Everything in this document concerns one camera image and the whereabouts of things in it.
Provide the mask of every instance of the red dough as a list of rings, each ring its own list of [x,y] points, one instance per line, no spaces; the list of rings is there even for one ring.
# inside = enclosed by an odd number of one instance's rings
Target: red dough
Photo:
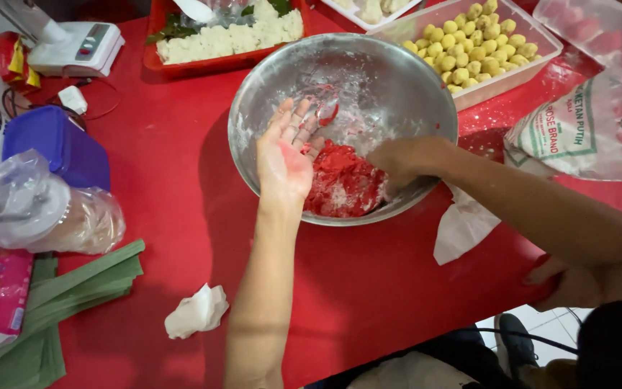
[[[328,139],[313,164],[314,179],[304,210],[320,216],[359,217],[383,200],[386,174]]]

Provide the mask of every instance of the hand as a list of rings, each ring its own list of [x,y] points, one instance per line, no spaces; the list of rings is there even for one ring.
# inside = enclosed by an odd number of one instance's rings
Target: hand
[[[443,137],[414,137],[386,140],[368,154],[368,161],[388,174],[389,195],[418,176],[439,176],[454,160],[458,149]]]
[[[284,206],[302,206],[311,190],[313,161],[323,148],[324,139],[314,139],[308,153],[300,153],[316,129],[315,116],[302,124],[309,106],[309,101],[304,99],[292,113],[294,101],[291,98],[283,101],[256,142],[261,199],[272,197]]]
[[[533,269],[526,285],[538,285],[560,274],[556,290],[544,300],[530,303],[539,312],[558,307],[595,308],[601,302],[601,288],[591,270],[583,267],[570,267],[565,262],[551,257],[541,266]]]

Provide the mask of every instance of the stainless steel bowl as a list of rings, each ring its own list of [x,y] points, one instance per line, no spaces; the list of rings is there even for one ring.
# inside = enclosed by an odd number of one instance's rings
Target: stainless steel bowl
[[[358,155],[388,138],[440,135],[458,139],[458,113],[440,76],[417,55],[392,43],[359,34],[315,35],[285,45],[246,76],[229,110],[227,135],[234,163],[246,184],[261,194],[256,175],[256,139],[278,104],[288,96],[339,100],[340,112],[317,134]],[[437,184],[415,181],[390,203],[352,218],[316,216],[323,225],[360,225],[395,216],[423,199]]]

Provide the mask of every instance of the tiled floor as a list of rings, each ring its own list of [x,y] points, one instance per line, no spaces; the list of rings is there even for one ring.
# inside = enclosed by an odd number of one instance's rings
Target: tiled floor
[[[573,308],[572,310],[582,321],[592,311],[591,309],[585,308]],[[517,316],[530,334],[541,336],[572,348],[577,347],[577,331],[580,326],[575,317],[570,314],[566,308],[537,312],[531,306],[523,305],[507,312]],[[493,318],[480,321],[477,323],[477,327],[493,328]],[[486,345],[495,350],[496,337],[494,334],[491,332],[482,332],[482,336],[484,337]],[[534,351],[539,357],[538,363],[540,366],[546,366],[550,360],[556,358],[575,358],[573,354],[563,351],[562,349],[557,349],[536,340],[533,340],[533,342]]]

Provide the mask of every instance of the blue container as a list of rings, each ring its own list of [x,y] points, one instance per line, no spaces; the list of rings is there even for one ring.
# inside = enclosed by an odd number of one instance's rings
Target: blue container
[[[100,144],[55,105],[13,118],[6,126],[2,161],[35,149],[50,162],[50,172],[73,188],[109,186],[109,161]]]

